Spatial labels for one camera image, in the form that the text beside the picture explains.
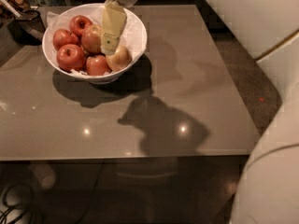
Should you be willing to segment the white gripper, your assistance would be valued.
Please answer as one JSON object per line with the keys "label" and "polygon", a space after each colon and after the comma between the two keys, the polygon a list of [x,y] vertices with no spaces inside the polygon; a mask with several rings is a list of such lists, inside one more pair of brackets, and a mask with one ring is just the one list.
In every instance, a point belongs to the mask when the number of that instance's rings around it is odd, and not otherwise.
{"label": "white gripper", "polygon": [[101,50],[106,55],[113,55],[120,44],[127,21],[123,7],[132,7],[138,0],[107,1],[104,4],[102,14]]}

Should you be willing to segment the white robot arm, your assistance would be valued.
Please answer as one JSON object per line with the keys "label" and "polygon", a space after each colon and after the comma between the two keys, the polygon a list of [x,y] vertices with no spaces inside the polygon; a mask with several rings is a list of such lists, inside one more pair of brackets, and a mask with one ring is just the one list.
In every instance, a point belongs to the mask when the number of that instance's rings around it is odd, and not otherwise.
{"label": "white robot arm", "polygon": [[299,0],[173,1],[198,6],[262,133],[227,224],[299,224]]}

